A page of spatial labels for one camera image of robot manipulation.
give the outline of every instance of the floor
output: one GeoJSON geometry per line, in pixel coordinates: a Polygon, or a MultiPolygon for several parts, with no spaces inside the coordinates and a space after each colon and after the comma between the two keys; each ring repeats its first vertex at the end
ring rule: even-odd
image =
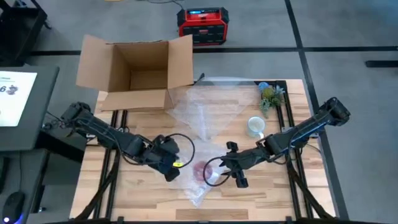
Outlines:
{"type": "MultiPolygon", "coordinates": [[[[42,30],[35,46],[38,51],[80,50],[85,34],[110,42],[177,37],[175,14],[180,9],[176,4],[140,0],[38,2],[53,27],[42,30]]],[[[398,45],[395,0],[186,0],[181,4],[185,8],[227,8],[231,20],[228,40],[220,47],[296,47],[300,42],[304,47],[398,45]],[[292,30],[286,3],[291,3],[299,39],[292,30]]],[[[398,51],[194,54],[194,72],[195,78],[203,72],[212,77],[301,78],[308,94],[315,90],[317,98],[313,100],[319,104],[337,96],[352,117],[348,124],[326,130],[349,218],[397,223],[398,70],[364,66],[365,60],[377,59],[397,60],[398,51]],[[306,73],[303,59],[309,68],[306,73]]],[[[57,115],[74,101],[95,103],[97,92],[74,85],[78,62],[78,55],[37,56],[27,62],[60,67],[49,106],[57,115]]],[[[49,209],[32,217],[30,223],[67,218],[78,171],[78,164],[51,158],[46,176],[49,187],[42,202],[49,209]]]]}

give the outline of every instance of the red power station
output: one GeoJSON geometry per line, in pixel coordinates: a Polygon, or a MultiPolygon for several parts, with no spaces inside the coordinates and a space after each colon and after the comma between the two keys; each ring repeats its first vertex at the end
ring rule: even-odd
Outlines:
{"type": "Polygon", "coordinates": [[[228,11],[224,7],[182,9],[177,13],[180,37],[192,34],[194,45],[223,44],[228,22],[228,11]]]}

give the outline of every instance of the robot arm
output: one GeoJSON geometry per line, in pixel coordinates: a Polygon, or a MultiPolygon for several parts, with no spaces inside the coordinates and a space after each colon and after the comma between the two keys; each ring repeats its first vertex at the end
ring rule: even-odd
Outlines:
{"type": "Polygon", "coordinates": [[[81,134],[93,134],[98,143],[108,149],[119,149],[122,156],[136,165],[148,165],[165,175],[166,181],[174,180],[180,171],[173,167],[179,148],[171,137],[157,136],[153,141],[139,134],[123,133],[94,117],[85,103],[73,103],[61,116],[66,127],[81,134]]]}
{"type": "Polygon", "coordinates": [[[238,152],[236,143],[227,142],[227,147],[231,151],[221,157],[223,162],[220,166],[226,166],[231,169],[225,174],[235,178],[238,187],[248,187],[243,170],[250,169],[260,162],[274,162],[288,153],[292,147],[307,142],[312,133],[325,125],[341,126],[349,120],[349,116],[349,111],[337,98],[330,98],[314,116],[284,133],[270,134],[260,139],[256,142],[257,147],[254,149],[238,152]]]}

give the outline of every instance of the wooden tabletop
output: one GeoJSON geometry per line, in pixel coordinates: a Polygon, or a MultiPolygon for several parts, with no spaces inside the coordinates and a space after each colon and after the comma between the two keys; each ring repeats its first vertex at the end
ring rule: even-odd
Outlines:
{"type": "MultiPolygon", "coordinates": [[[[301,80],[286,80],[295,124],[310,117],[308,100],[301,80]]],[[[256,87],[244,88],[252,91],[254,100],[246,109],[235,117],[213,143],[225,148],[227,141],[238,143],[239,150],[255,146],[255,139],[246,135],[246,122],[252,116],[262,116],[259,111],[259,94],[256,87]]],[[[110,123],[112,112],[101,112],[101,102],[106,93],[100,92],[95,115],[110,123]]],[[[277,113],[269,111],[264,134],[279,132],[277,113]]],[[[141,134],[150,139],[158,134],[171,134],[176,129],[183,129],[180,123],[164,111],[129,112],[127,125],[132,133],[141,134]]],[[[318,147],[316,140],[309,142],[318,147]]],[[[94,196],[100,179],[104,149],[88,146],[81,166],[75,199],[70,217],[77,216],[94,196]]],[[[320,153],[306,146],[302,154],[307,177],[307,184],[325,210],[335,214],[331,201],[320,153]]],[[[285,166],[262,163],[245,170],[249,182],[246,189],[238,189],[233,179],[220,187],[214,187],[207,193],[200,208],[196,208],[187,198],[184,190],[176,184],[166,183],[164,177],[147,166],[131,166],[121,161],[115,193],[112,220],[124,216],[125,220],[134,221],[180,221],[180,220],[285,220],[294,217],[289,180],[285,166]]],[[[302,214],[305,214],[303,198],[298,189],[302,214]]],[[[105,193],[101,217],[104,216],[108,193],[105,193]]]]}

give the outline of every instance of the cardboard box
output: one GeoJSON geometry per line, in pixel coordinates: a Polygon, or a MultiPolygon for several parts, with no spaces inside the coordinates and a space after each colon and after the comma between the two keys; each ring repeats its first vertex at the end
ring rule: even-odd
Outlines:
{"type": "Polygon", "coordinates": [[[76,84],[108,92],[102,110],[173,108],[170,90],[192,83],[191,35],[132,43],[85,35],[76,84]]]}

